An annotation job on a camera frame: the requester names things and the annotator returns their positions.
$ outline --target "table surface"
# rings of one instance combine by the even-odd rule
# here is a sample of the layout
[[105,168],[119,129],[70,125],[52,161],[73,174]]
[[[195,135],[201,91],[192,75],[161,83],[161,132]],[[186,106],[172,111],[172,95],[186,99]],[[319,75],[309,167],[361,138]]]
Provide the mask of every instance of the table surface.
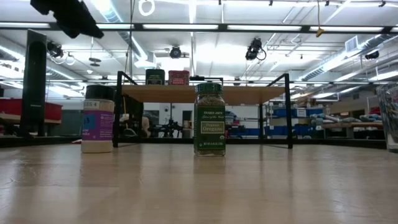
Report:
[[[261,104],[285,91],[284,87],[224,86],[223,98],[229,105]],[[177,85],[123,85],[123,93],[146,103],[193,103],[194,86]]]
[[0,149],[0,223],[398,223],[398,156],[385,150],[136,144]]

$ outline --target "green label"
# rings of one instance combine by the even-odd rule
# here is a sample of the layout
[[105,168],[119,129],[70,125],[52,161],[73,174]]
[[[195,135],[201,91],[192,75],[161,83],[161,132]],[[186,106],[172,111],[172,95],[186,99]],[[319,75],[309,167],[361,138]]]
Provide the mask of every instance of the green label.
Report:
[[195,107],[195,149],[225,150],[225,106]]
[[146,74],[146,85],[163,85],[164,75],[160,73]]

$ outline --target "spice jar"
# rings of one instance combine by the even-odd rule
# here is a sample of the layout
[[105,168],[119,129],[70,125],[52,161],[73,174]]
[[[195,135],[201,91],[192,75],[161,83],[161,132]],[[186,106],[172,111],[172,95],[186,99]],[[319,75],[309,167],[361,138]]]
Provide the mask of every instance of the spice jar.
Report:
[[202,83],[195,87],[194,149],[197,156],[225,155],[225,102],[223,86]]

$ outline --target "jar lid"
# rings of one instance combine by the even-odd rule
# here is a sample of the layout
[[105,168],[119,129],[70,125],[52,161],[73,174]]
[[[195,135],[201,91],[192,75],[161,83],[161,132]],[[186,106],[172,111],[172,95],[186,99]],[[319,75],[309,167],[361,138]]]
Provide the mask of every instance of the jar lid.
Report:
[[196,85],[195,92],[200,93],[221,93],[223,86],[217,83],[201,83]]
[[89,85],[86,88],[86,99],[113,101],[114,92],[115,90],[110,86]]

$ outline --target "red container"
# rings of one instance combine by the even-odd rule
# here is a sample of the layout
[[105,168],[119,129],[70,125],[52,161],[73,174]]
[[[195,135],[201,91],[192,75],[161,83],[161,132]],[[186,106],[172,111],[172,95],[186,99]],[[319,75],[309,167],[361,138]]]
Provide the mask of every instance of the red container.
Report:
[[189,85],[189,72],[169,71],[169,85]]
[[[0,113],[21,115],[22,99],[0,99]],[[61,120],[62,105],[45,103],[45,119]]]

